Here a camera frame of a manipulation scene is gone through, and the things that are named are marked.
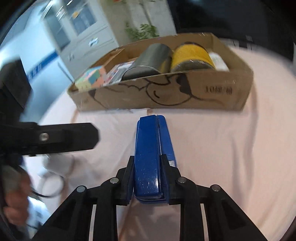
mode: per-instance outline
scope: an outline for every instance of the black mount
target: black mount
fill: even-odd
[[[203,187],[181,177],[178,168],[161,156],[164,196],[169,205],[181,205],[180,241],[204,240],[204,204],[210,241],[267,241],[254,223],[219,186]],[[87,189],[79,186],[33,237],[33,241],[88,241],[96,204],[94,241],[117,241],[116,205],[127,206],[133,192],[134,157],[116,177]]]
[[[0,122],[0,212],[3,213],[2,208],[7,205],[1,176],[3,165],[18,170],[22,155],[88,150],[98,141],[99,131],[91,123],[39,126],[33,122],[17,122],[15,125]],[[0,240],[23,239],[23,233],[4,215],[0,216]]]

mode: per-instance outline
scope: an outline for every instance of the human hand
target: human hand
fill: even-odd
[[[7,206],[3,208],[3,212],[8,221],[14,225],[24,225],[29,216],[28,195],[31,192],[30,184],[29,175],[26,172],[22,172],[18,189],[11,190],[5,195]]]

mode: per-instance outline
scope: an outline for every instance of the package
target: package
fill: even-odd
[[[137,108],[241,110],[249,96],[253,71],[212,34],[178,34],[134,42],[109,52],[91,67],[104,66],[109,72],[115,65],[139,57],[151,44],[163,43],[174,50],[185,42],[197,43],[208,53],[217,53],[229,71],[200,69],[159,74],[81,93],[72,85],[68,94],[82,111]]]
[[[121,81],[123,74],[131,67],[134,61],[129,61],[122,64],[117,64],[107,74],[107,82],[104,86],[113,85]]]
[[[213,61],[213,64],[215,66],[215,69],[218,71],[229,71],[229,68],[227,67],[226,63],[223,61],[220,55],[214,52],[209,53],[210,58]]]
[[[106,71],[102,66],[88,69],[77,81],[75,86],[79,92],[99,88],[107,81]]]

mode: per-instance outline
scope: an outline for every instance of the wall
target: wall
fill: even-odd
[[[126,45],[131,42],[125,32],[127,21],[133,28],[140,28],[141,24],[149,23],[142,7],[139,5],[139,0],[124,0],[116,3],[113,0],[98,0],[98,2],[102,6],[119,45]],[[161,37],[176,34],[173,18],[166,0],[155,0],[155,2],[144,0],[144,4],[152,24],[157,27],[158,34]]]
[[[125,32],[126,22],[132,23],[130,9],[127,4],[111,0],[98,0],[109,22],[109,25],[120,46],[131,43],[130,38]]]
[[[43,23],[39,20],[33,21],[31,19],[31,22],[21,34],[17,35],[1,48],[0,66],[11,59],[20,57],[24,70],[28,74],[54,51],[55,48],[46,33]],[[42,69],[30,81],[32,93],[25,113],[21,118],[22,121],[39,122],[48,107],[71,83],[58,67],[58,63],[71,76],[59,57]]]
[[[31,26],[34,26],[40,22],[40,17],[42,15],[42,12],[47,6],[47,2],[35,4],[34,8],[32,9],[32,12],[28,18],[26,28],[30,28]]]
[[[9,30],[8,34],[5,36],[3,42],[1,43],[0,49],[10,42],[15,36],[22,33],[27,25],[28,18],[34,9],[33,6],[29,7],[14,23],[14,25]]]
[[[166,0],[144,0],[143,2],[152,24],[157,27],[158,34],[161,37],[176,34],[173,18]],[[139,27],[142,23],[148,23],[144,11],[139,5],[139,0],[127,0],[127,4],[135,26]]]

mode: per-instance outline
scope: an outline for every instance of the cabinet drawer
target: cabinet drawer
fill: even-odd
[[[111,41],[114,41],[113,34],[109,27],[105,27],[78,42],[72,54],[76,59],[81,59]]]

